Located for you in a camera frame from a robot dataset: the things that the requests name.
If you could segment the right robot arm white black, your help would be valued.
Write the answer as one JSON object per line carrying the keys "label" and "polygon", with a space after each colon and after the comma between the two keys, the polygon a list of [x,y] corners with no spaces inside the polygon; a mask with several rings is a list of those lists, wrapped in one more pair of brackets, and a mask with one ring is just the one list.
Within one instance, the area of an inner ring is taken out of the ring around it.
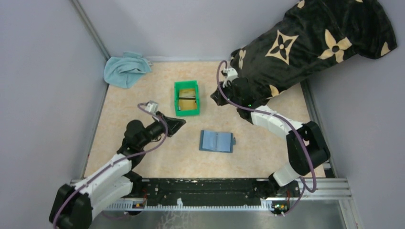
{"label": "right robot arm white black", "polygon": [[264,102],[255,102],[246,79],[218,81],[217,84],[211,98],[218,106],[235,106],[242,119],[263,127],[286,141],[288,161],[269,176],[273,188],[284,187],[301,176],[314,173],[316,167],[330,159],[330,151],[317,123],[288,119],[270,109]]}

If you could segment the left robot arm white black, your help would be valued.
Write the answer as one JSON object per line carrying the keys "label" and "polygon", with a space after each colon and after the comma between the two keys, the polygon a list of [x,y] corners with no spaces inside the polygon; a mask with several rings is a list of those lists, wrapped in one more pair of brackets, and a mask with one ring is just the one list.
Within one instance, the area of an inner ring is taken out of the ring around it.
{"label": "left robot arm white black", "polygon": [[77,183],[64,184],[56,193],[49,221],[55,229],[87,229],[92,221],[119,198],[139,189],[142,177],[132,170],[141,162],[149,143],[172,137],[186,120],[171,118],[157,111],[153,123],[144,126],[130,121],[121,147],[95,173]]}

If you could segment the blue leather card holder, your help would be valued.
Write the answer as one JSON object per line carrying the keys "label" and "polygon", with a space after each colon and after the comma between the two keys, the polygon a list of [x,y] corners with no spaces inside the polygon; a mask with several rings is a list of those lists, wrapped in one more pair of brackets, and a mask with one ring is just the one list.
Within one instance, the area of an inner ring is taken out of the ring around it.
{"label": "blue leather card holder", "polygon": [[232,153],[235,144],[236,138],[231,132],[202,130],[200,133],[200,151]]}

